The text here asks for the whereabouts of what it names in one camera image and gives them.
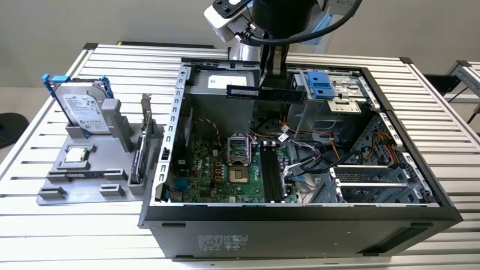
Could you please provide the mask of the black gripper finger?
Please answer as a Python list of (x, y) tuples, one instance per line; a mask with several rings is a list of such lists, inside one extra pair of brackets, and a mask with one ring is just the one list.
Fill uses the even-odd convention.
[(259, 100), (290, 103), (290, 76), (286, 71), (289, 46), (261, 46)]

